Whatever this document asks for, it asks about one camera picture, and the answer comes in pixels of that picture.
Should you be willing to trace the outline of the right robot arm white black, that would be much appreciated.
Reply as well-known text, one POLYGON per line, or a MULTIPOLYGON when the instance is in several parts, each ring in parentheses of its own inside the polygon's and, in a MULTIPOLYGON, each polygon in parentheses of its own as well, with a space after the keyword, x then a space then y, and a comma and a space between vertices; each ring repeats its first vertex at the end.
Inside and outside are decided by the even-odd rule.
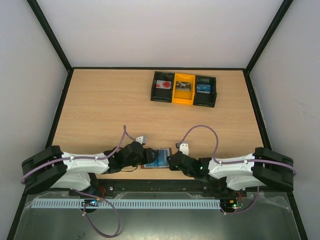
POLYGON ((195 180, 222 180, 218 183, 218 191, 224 196, 251 187, 265 186, 280 192, 294 190, 293 159, 264 147, 233 158, 195 159, 177 151, 168 156, 167 161, 172 170, 181 171, 195 180))

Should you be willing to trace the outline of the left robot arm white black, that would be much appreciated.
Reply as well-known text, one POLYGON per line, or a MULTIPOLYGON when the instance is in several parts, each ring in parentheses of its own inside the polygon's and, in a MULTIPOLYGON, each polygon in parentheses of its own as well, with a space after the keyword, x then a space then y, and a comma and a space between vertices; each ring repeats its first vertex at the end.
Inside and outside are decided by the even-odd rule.
POLYGON ((21 183, 29 195, 51 188, 83 191, 93 184, 92 175, 115 174, 126 167, 150 164, 158 156, 158 150, 145 148, 138 141, 96 154, 69 153, 53 145, 22 162, 21 183))

